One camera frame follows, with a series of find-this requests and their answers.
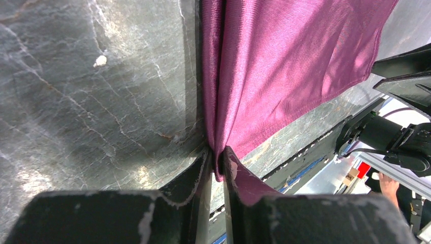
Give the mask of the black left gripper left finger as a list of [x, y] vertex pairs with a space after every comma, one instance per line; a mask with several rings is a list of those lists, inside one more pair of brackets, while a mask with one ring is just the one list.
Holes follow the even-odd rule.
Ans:
[[206, 243], [211, 160], [204, 150], [158, 190], [40, 193], [6, 243]]

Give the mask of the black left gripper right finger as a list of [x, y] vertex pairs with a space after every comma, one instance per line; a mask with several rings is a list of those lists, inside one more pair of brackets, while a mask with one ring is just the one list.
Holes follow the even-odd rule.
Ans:
[[385, 197], [284, 195], [222, 152], [227, 243], [416, 243]]

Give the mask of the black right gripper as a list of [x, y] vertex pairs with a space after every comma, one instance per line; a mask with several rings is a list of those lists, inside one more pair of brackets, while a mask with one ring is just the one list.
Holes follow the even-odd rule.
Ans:
[[430, 44], [374, 62], [381, 76], [373, 89], [430, 118]]

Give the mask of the magenta satin napkin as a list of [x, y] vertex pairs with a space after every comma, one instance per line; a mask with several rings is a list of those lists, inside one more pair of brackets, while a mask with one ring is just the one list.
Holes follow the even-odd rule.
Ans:
[[397, 1], [202, 1], [206, 133], [246, 156], [371, 74]]

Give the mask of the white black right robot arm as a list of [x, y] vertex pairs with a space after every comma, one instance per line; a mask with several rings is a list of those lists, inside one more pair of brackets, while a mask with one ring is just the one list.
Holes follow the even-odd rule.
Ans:
[[[382, 77], [374, 89], [397, 99], [407, 108], [430, 118], [430, 44], [381, 59], [372, 73]], [[348, 143], [370, 146], [360, 152], [382, 155], [384, 161], [411, 170], [418, 177], [430, 175], [430, 123], [402, 127], [377, 115], [376, 102], [348, 120], [338, 136], [335, 151]]]

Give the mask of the person hand in background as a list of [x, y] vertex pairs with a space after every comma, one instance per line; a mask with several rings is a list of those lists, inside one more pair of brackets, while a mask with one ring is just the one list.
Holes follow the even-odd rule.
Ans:
[[396, 196], [396, 193], [399, 189], [399, 183], [382, 172], [379, 172], [378, 175], [382, 195], [399, 209], [398, 199]]

